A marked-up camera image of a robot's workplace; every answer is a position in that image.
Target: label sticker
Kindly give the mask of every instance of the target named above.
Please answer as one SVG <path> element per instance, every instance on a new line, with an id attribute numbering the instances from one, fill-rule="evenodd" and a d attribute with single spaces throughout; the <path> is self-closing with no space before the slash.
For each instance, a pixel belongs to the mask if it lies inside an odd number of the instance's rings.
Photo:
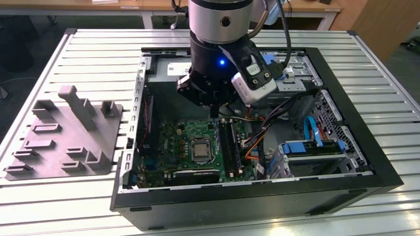
<path id="1" fill-rule="evenodd" d="M 260 67 L 258 66 L 258 64 L 252 64 L 247 67 L 247 71 L 251 75 L 256 75 L 258 73 L 260 73 Z"/>
<path id="2" fill-rule="evenodd" d="M 256 165 L 256 170 L 258 170 L 262 174 L 264 174 L 264 167 L 260 165 L 260 163 L 258 163 L 258 165 Z"/>
<path id="3" fill-rule="evenodd" d="M 138 6 L 122 6 L 122 9 L 140 9 Z"/>
<path id="4" fill-rule="evenodd" d="M 191 62 L 174 62 L 168 64 L 168 75 L 182 76 L 188 75 L 188 70 L 191 67 Z"/>
<path id="5" fill-rule="evenodd" d="M 331 9 L 331 8 L 327 8 L 326 11 L 335 11 L 335 12 L 339 12 L 340 9 Z"/>

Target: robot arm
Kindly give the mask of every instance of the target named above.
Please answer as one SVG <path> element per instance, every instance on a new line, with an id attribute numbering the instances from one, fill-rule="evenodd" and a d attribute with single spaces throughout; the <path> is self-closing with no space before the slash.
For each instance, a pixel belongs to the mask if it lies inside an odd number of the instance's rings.
<path id="1" fill-rule="evenodd" d="M 191 57 L 190 75 L 178 81 L 178 92 L 196 105 L 219 107 L 238 97 L 246 104 L 262 99 L 276 89 L 274 78 L 286 65 L 267 63 L 251 41 L 268 15 L 268 5 L 256 29 L 248 33 L 252 0 L 190 0 Z"/>

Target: gray carpet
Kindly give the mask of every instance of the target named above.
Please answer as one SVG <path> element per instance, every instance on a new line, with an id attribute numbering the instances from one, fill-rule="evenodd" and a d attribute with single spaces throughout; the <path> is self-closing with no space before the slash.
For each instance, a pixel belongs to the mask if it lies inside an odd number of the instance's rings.
<path id="1" fill-rule="evenodd" d="M 51 25 L 46 16 L 31 17 L 34 25 L 39 32 L 39 38 L 27 44 L 35 65 L 26 72 L 10 73 L 0 67 L 0 83 L 12 78 L 39 77 L 50 57 L 54 53 L 56 45 L 63 37 L 67 28 L 84 29 L 142 29 L 142 18 L 136 16 L 60 16 L 58 24 Z M 156 29 L 168 29 L 175 19 L 168 19 L 164 23 L 162 17 L 154 17 L 154 25 Z M 188 28 L 188 22 L 182 19 L 180 29 Z M 388 63 L 386 64 L 403 86 L 420 102 L 420 55 L 410 52 L 404 46 L 396 50 Z M 0 141 L 12 125 L 15 117 L 27 100 L 28 94 L 35 85 L 36 79 L 15 80 L 2 86 L 12 94 L 8 101 L 0 101 Z"/>

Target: slotted aluminum table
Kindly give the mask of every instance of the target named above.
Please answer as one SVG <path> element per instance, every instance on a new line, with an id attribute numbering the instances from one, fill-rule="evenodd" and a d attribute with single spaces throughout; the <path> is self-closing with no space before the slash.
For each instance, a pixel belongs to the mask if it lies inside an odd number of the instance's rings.
<path id="1" fill-rule="evenodd" d="M 318 47 L 402 175 L 404 185 L 334 215 L 178 229 L 180 235 L 420 234 L 420 107 L 358 36 L 344 31 L 292 31 L 295 47 Z M 282 31 L 254 39 L 286 47 Z M 80 29 L 63 36 L 39 82 L 0 145 L 0 170 L 12 161 L 35 116 L 38 99 L 64 102 L 62 85 L 76 85 L 92 104 L 114 99 L 130 110 L 142 47 L 188 47 L 187 30 Z M 127 121 L 128 111 L 123 114 Z M 120 134 L 127 124 L 120 125 Z M 116 147 L 126 146 L 119 136 Z M 122 155 L 115 152 L 114 161 Z M 116 165 L 106 176 L 7 181 L 0 173 L 0 235 L 135 235 L 139 229 L 110 211 Z M 175 234 L 174 230 L 163 232 Z"/>

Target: ram slot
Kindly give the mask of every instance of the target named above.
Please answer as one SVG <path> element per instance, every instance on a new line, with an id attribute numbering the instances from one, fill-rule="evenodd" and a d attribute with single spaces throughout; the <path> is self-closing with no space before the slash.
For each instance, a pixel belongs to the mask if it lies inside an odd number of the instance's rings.
<path id="1" fill-rule="evenodd" d="M 220 144 L 220 149 L 222 149 L 222 155 L 223 155 L 223 163 L 224 163 L 224 172 L 226 172 L 226 176 L 227 177 L 234 177 L 234 173 L 235 173 L 235 163 L 232 160 L 232 153 L 231 153 L 231 148 L 228 145 L 230 142 L 230 136 L 231 134 L 227 133 L 226 131 L 226 122 L 219 121 L 219 144 Z"/>
<path id="2" fill-rule="evenodd" d="M 230 147 L 232 149 L 232 159 L 235 164 L 235 174 L 240 175 L 243 173 L 243 164 L 242 157 L 239 155 L 239 148 L 236 143 L 236 132 L 234 127 L 234 120 L 230 120 L 230 124 L 227 125 L 227 133 L 231 133 Z"/>

